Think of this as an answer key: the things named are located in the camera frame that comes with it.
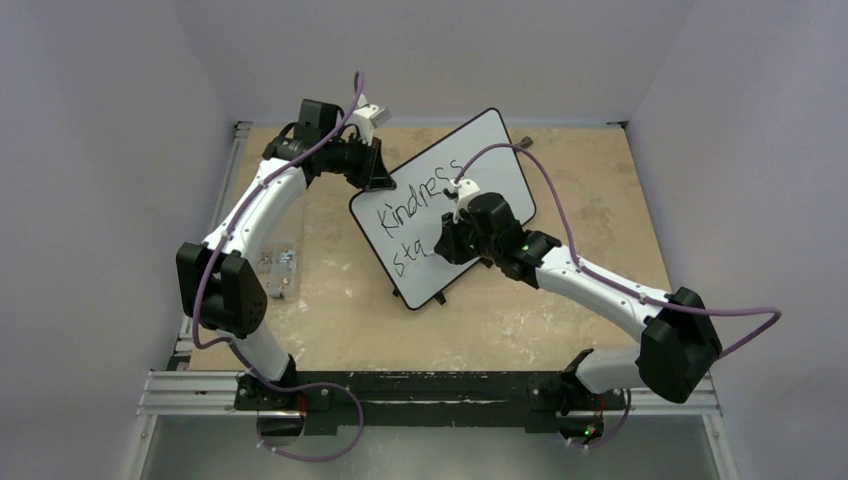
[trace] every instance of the gray floor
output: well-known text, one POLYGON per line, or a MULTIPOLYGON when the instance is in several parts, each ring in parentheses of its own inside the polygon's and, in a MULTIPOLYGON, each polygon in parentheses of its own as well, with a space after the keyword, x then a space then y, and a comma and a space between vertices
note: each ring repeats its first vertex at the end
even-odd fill
MULTIPOLYGON (((324 464, 256 449, 254 418, 160 417, 145 479, 716 479, 700 417, 631 417, 614 441, 587 455, 558 435, 520 429, 369 427, 359 445, 324 464)), ((353 435, 308 437, 289 447, 326 454, 353 435)))

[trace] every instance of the wooden table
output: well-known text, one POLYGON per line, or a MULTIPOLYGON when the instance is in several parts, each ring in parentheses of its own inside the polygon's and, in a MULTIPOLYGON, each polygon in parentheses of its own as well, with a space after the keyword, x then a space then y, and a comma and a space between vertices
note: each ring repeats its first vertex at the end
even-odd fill
MULTIPOLYGON (((451 128, 382 128, 389 169, 451 128)), ((250 183, 279 128, 251 130, 234 195, 250 183)), ((548 169, 582 256, 636 282, 668 289, 665 267, 624 131, 516 128, 513 141, 548 169)), ((521 166, 537 205, 527 228, 565 240, 551 194, 532 162, 521 166)), ((348 210, 355 189, 325 174, 304 196, 299 294, 269 299, 265 322, 303 370, 558 370, 584 348, 633 341, 566 298, 475 265, 447 288, 447 303, 408 310, 348 210)), ((204 340, 214 336, 203 330, 204 340)), ((225 347, 195 352, 193 370, 240 370, 225 347)))

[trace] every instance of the gray wall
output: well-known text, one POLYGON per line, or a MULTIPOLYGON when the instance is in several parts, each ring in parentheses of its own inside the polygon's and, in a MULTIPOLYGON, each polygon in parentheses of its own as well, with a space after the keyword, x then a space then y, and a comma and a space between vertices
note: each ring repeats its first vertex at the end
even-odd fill
POLYGON ((398 123, 629 118, 694 0, 174 0, 227 111, 293 119, 352 72, 398 123))
POLYGON ((842 0, 702 0, 629 127, 672 282, 785 309, 715 368, 742 478, 848 477, 846 24, 842 0))
POLYGON ((0 7, 0 478, 114 478, 230 129, 170 4, 0 7))

